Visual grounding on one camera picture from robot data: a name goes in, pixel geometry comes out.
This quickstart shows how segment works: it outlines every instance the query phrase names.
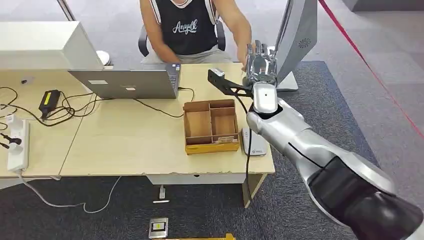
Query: office chair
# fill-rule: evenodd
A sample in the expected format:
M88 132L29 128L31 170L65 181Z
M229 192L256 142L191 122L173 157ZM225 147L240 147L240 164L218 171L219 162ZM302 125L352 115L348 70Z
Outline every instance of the office chair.
M216 23L216 37L218 38L218 49L225 51L226 40L223 23L218 20ZM147 50L147 32L146 27L143 25L141 27L140 37L138 38L138 49L140 50L143 56L149 55L149 50Z

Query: label on box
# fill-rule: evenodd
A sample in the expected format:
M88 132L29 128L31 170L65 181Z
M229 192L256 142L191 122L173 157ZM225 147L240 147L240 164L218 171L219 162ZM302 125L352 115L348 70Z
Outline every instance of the label on box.
M218 141L216 141L215 143L217 143L217 144L227 144L227 143L232 143L233 140L234 140L233 136L226 136L226 137L218 138Z

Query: red rope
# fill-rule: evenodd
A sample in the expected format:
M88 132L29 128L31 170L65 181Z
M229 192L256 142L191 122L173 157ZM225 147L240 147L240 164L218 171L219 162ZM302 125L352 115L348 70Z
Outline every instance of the red rope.
M331 18L331 20L334 22L334 24L337 26L337 28L340 30L340 32L343 34L343 36L346 38L346 40L350 43L352 48L358 53L360 58L363 60L363 62L366 64L366 66L371 71L372 75L374 75L374 78L377 79L378 83L384 88L384 90L387 92L387 94L390 96L390 98L393 100L393 103L400 109L402 114L405 116L405 118L409 121L412 128L416 131L416 133L424 139L424 134L420 131L420 129L415 125L415 123L412 121L410 116L404 111L404 109L401 107L401 105L396 101L395 97L390 93L389 89L384 85L383 81L377 76L377 74L373 71L373 69L370 67L368 62L365 60L364 56L362 55L361 51L358 49L354 41L349 37L346 30L343 28L343 26L340 24L340 22L337 20L334 13L330 10L329 6L326 4L325 0L318 0L319 3L321 3L321 6L324 8L324 10L327 12L328 16Z

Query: cardboard box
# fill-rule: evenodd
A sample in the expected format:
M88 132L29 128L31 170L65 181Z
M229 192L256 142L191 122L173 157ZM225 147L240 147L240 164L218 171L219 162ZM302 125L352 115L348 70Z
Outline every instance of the cardboard box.
M185 152L204 154L237 151L240 147L233 99L184 104Z

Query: small device on floor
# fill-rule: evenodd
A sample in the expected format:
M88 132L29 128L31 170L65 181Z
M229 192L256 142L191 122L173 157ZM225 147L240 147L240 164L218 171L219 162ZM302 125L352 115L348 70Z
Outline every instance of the small device on floor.
M159 217L150 220L148 228L149 239L161 239L168 236L168 218Z
M159 189L159 200L153 201L154 204L163 204L163 203L169 203L169 200L165 200L165 187L163 185L160 185Z
M247 155L249 151L249 131L248 127L243 127L241 129L241 134L243 136L243 146L244 153ZM251 156L263 156L268 152L268 143L265 139L252 131L252 139L251 139L251 148L250 155Z

